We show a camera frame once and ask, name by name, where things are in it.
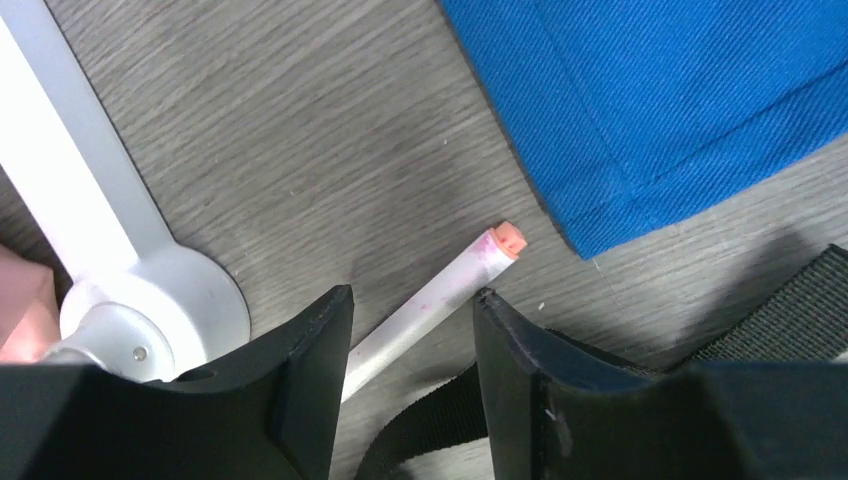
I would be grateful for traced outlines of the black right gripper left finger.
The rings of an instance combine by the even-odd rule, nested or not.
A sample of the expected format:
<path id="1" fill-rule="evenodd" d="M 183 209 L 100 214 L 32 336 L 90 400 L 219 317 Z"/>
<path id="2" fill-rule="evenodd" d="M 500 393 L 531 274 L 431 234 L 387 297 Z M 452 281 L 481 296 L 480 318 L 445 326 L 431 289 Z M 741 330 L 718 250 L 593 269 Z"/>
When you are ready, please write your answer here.
<path id="1" fill-rule="evenodd" d="M 354 313 L 338 285 L 172 382 L 86 364 L 1 370 L 5 479 L 325 479 Z"/>

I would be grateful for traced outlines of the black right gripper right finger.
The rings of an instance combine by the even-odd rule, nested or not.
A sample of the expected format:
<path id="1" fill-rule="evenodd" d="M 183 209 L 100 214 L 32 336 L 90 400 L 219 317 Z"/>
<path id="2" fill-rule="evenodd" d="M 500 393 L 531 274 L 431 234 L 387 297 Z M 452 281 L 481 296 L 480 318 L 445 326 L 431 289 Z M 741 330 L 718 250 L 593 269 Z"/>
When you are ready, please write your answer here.
<path id="1" fill-rule="evenodd" d="M 473 314 L 499 479 L 843 479 L 847 368 L 701 362 L 662 378 L 609 364 L 494 291 Z"/>

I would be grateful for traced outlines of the white pink pen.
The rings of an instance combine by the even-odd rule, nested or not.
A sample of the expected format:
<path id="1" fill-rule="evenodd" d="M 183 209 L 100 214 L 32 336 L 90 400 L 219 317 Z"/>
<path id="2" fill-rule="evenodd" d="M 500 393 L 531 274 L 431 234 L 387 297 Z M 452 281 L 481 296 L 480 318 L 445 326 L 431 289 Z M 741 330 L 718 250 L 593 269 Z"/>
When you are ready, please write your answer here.
<path id="1" fill-rule="evenodd" d="M 528 242 L 510 222 L 485 230 L 350 351 L 346 402 L 413 345 L 504 273 Z"/>

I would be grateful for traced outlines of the cream canvas backpack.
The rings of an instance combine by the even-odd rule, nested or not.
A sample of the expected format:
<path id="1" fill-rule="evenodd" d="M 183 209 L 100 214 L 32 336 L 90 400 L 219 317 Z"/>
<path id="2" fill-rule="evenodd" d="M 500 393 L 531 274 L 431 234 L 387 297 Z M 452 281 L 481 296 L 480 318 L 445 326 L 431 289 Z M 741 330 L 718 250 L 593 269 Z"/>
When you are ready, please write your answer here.
<path id="1" fill-rule="evenodd" d="M 356 475 L 478 439 L 499 479 L 843 479 L 847 253 L 828 247 L 666 371 L 475 299 L 476 362 L 376 436 Z"/>

